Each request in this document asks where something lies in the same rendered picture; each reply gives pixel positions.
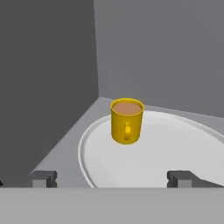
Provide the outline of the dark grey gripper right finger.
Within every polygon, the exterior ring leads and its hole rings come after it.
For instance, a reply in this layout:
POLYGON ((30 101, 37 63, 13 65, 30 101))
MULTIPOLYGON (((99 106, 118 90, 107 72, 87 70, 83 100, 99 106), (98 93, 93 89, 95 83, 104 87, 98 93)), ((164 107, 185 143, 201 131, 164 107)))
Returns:
POLYGON ((168 188, 223 188, 213 182, 198 178, 191 171, 168 171, 168 188))

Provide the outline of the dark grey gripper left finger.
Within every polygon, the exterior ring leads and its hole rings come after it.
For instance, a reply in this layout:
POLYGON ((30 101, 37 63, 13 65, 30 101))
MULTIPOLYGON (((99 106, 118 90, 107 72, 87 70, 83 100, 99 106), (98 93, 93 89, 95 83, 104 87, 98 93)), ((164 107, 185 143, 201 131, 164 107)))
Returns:
POLYGON ((56 171, 34 171, 16 187, 56 188, 58 175, 56 171))

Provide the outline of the yellow cup of tea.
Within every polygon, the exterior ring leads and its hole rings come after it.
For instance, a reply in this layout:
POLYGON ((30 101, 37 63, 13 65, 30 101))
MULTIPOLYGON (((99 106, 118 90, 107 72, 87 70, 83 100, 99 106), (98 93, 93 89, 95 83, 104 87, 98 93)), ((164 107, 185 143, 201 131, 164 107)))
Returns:
POLYGON ((119 144, 135 143, 141 133, 144 105, 137 99, 119 98, 110 103, 111 136, 119 144))

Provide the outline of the white round turntable plate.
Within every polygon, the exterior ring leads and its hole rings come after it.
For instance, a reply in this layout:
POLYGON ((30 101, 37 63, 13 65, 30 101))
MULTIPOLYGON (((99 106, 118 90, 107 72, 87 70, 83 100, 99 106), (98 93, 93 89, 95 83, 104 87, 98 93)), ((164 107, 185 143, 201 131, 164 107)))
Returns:
POLYGON ((143 113, 133 144, 112 139, 108 115, 83 133, 80 168, 92 187, 165 187, 167 172, 190 171, 224 186, 224 134, 181 116, 143 113))

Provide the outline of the grey microwave oven interior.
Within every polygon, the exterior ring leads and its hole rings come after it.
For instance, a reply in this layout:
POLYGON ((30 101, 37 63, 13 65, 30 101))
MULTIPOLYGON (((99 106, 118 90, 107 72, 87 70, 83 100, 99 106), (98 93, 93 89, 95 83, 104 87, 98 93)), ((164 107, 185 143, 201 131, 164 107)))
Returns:
POLYGON ((224 134, 224 0, 0 0, 1 181, 83 187, 81 135, 119 97, 224 134))

